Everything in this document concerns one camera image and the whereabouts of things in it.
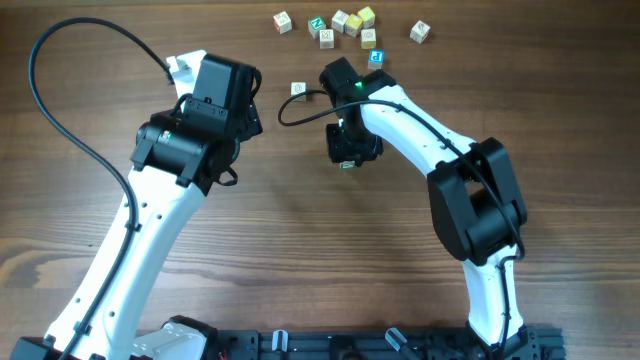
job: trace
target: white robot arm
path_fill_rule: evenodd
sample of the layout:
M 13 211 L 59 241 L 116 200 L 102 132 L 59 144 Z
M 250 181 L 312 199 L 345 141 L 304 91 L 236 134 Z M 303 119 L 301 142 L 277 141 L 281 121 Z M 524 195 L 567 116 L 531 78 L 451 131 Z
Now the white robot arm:
M 409 99 L 400 85 L 385 86 L 369 95 L 369 99 L 390 101 L 418 114 L 465 154 L 475 143 L 473 139 L 458 135 L 424 112 Z M 398 149 L 425 177 L 435 170 L 440 162 L 451 162 L 458 157 L 431 131 L 402 111 L 373 104 L 361 105 L 360 113 L 367 130 Z M 504 246 L 491 255 L 485 265 L 478 266 L 470 260 L 462 263 L 471 304 L 469 325 L 487 345 L 500 341 L 504 323 L 503 289 L 498 265 L 505 256 L 513 256 L 515 253 L 515 245 Z M 508 262 L 506 267 L 511 305 L 507 337 L 510 337 L 518 332 L 524 321 L 516 306 L 513 263 Z
M 199 50 L 167 59 L 178 98 L 195 92 L 200 65 L 206 55 L 204 50 Z M 164 138 L 170 140 L 171 136 L 169 132 Z M 129 359 L 133 353 L 156 360 L 200 359 L 206 339 L 197 330 L 184 325 L 167 324 L 173 331 L 164 330 L 151 337 L 143 337 L 141 341 L 133 341 L 140 315 L 162 264 L 182 228 L 204 202 L 206 191 L 203 192 L 195 182 L 186 186 L 180 184 L 179 175 L 153 166 L 133 169 L 128 179 L 137 198 L 140 229 L 113 281 L 117 285 L 107 291 L 90 323 L 91 331 L 81 338 L 71 355 L 78 359 L 89 359 L 93 354 L 107 359 Z M 124 197 L 82 284 L 47 330 L 46 337 L 55 338 L 53 347 L 59 351 L 63 351 L 71 341 L 76 323 L 87 312 L 114 263 L 126 231 L 128 206 Z M 169 354 L 167 338 L 171 339 Z

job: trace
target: yellow block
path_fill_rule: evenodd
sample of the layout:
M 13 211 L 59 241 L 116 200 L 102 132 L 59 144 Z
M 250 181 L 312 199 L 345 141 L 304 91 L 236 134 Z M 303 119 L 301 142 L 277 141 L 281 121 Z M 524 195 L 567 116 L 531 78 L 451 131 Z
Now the yellow block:
M 351 14 L 351 16 L 349 16 L 349 19 L 347 19 L 345 28 L 346 28 L 345 32 L 347 34 L 353 37 L 357 37 L 358 33 L 360 32 L 360 29 L 362 29 L 362 19 L 360 19 L 356 15 Z
M 376 22 L 376 14 L 368 6 L 358 11 L 358 16 L 362 19 L 363 21 L 362 25 L 365 29 L 372 27 L 373 24 Z
M 363 49 L 373 49 L 376 47 L 376 30 L 364 29 L 360 32 L 360 38 L 362 39 L 361 46 Z

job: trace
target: wooden block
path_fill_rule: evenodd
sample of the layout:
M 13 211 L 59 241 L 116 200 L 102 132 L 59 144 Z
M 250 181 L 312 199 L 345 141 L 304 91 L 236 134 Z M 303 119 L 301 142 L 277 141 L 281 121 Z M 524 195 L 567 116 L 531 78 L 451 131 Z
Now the wooden block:
M 362 29 L 362 19 L 358 15 L 351 14 L 345 24 L 345 32 L 353 37 L 358 37 L 360 29 Z
M 276 30 L 278 30 L 280 34 L 284 34 L 293 28 L 291 18 L 289 17 L 286 11 L 283 11 L 280 14 L 274 15 L 273 23 L 276 27 Z
M 291 83 L 291 96 L 298 95 L 301 92 L 307 91 L 307 83 L 293 82 Z M 293 101 L 307 101 L 307 95 L 300 96 Z
M 382 69 L 382 63 L 384 63 L 384 51 L 371 50 L 371 52 L 369 52 L 369 65 L 367 68 L 370 70 Z
M 341 34 L 344 34 L 346 30 L 345 25 L 348 19 L 349 19 L 349 14 L 341 10 L 338 10 L 338 12 L 336 12 L 336 14 L 333 15 L 333 19 L 331 19 L 331 28 Z
M 320 30 L 320 49 L 333 49 L 333 29 Z
M 376 47 L 376 29 L 364 29 L 360 33 L 360 46 L 363 49 L 373 49 Z
M 422 44 L 424 39 L 427 38 L 427 35 L 429 35 L 429 29 L 431 29 L 429 25 L 418 20 L 418 22 L 411 29 L 410 37 L 418 44 Z
M 372 27 L 376 22 L 376 14 L 368 6 L 358 11 L 358 16 L 362 19 L 362 28 L 364 29 Z
M 326 29 L 327 24 L 324 23 L 324 20 L 320 16 L 314 17 L 309 20 L 309 32 L 314 39 L 318 38 L 318 33 L 320 30 Z

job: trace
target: wooden table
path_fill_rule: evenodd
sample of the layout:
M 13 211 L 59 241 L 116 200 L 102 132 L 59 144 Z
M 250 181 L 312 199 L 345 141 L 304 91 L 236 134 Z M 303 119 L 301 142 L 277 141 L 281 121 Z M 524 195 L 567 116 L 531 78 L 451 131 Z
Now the wooden table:
M 242 146 L 240 183 L 214 187 L 178 238 L 141 332 L 176 314 L 221 329 L 462 326 L 462 269 L 433 232 L 421 174 L 391 146 L 375 162 L 340 170 L 324 135 L 335 117 L 296 128 L 276 121 L 292 81 L 319 88 L 324 66 L 341 56 L 367 72 L 359 39 L 338 35 L 336 49 L 321 51 L 306 25 L 367 4 L 378 15 L 385 70 L 409 96 L 455 131 L 507 146 L 529 210 L 528 256 L 516 270 L 526 322 L 563 328 L 572 359 L 637 357 L 638 2 L 143 6 L 162 2 L 0 1 L 0 357 L 19 336 L 44 334 L 121 199 L 117 183 L 47 124 L 29 92 L 32 45 L 75 16 L 114 21 L 161 58 L 206 49 L 264 77 L 256 100 L 264 134 Z M 295 25 L 279 35 L 272 16 L 283 10 Z M 409 39 L 418 19 L 432 27 L 423 45 Z M 138 127 L 175 102 L 143 52 L 98 26 L 54 35 L 37 74 L 58 119 L 125 174 Z M 288 119 L 330 106 L 324 98 L 294 105 Z

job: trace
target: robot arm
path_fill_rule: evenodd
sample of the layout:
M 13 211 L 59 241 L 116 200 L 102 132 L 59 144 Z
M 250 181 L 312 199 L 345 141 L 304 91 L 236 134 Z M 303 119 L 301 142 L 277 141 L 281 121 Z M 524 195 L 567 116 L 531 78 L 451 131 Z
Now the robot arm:
M 516 229 L 526 221 L 526 209 L 510 161 L 495 139 L 477 144 L 446 128 L 415 105 L 390 76 L 378 70 L 358 76 L 346 59 L 329 64 L 320 76 L 334 106 L 366 100 L 384 100 L 417 114 L 472 164 L 476 164 L 498 194 Z M 329 156 L 334 162 L 356 166 L 382 154 L 380 138 L 406 156 L 427 178 L 434 228 L 441 242 L 462 261 L 470 299 L 469 326 L 487 349 L 497 347 L 504 330 L 505 301 L 502 259 L 513 256 L 516 246 L 506 221 L 486 190 L 469 195 L 472 178 L 458 156 L 430 130 L 407 113 L 386 105 L 363 104 L 338 112 L 338 125 L 327 125 Z M 516 306 L 513 263 L 505 264 L 509 299 L 507 338 L 516 335 L 523 319 Z
M 436 119 L 414 104 L 399 86 L 385 86 L 369 96 L 369 99 L 386 100 L 402 105 L 429 122 L 463 153 L 471 150 L 473 139 L 458 135 L 440 124 Z M 390 109 L 384 105 L 362 105 L 360 109 L 364 126 L 372 134 L 380 136 L 407 159 L 409 159 L 426 177 L 436 169 L 440 162 L 452 162 L 457 159 L 449 148 L 445 147 L 435 135 L 406 113 Z M 504 323 L 504 301 L 500 271 L 498 265 L 505 256 L 515 255 L 515 246 L 504 246 L 487 259 L 482 266 L 470 260 L 462 263 L 469 291 L 469 325 L 478 337 L 487 345 L 498 343 Z M 515 335 L 523 325 L 518 312 L 513 279 L 513 263 L 508 262 L 507 283 L 509 289 L 510 324 L 508 337 Z
M 155 360 L 204 356 L 209 336 L 197 325 L 170 322 L 139 341 L 134 337 L 178 234 L 222 173 L 236 177 L 230 165 L 240 142 L 262 133 L 253 103 L 260 73 L 202 50 L 168 62 L 178 96 L 188 100 L 181 104 L 182 112 L 176 106 L 174 111 L 154 114 L 138 131 L 128 179 L 137 199 L 139 224 L 111 286 L 89 326 L 79 329 L 123 244 L 130 205 L 126 197 L 82 284 L 49 327 L 44 343 L 21 339 L 11 359 L 58 359 L 77 332 L 82 336 L 70 353 L 75 359 L 120 360 L 132 353 Z M 254 79 L 257 86 L 252 89 Z

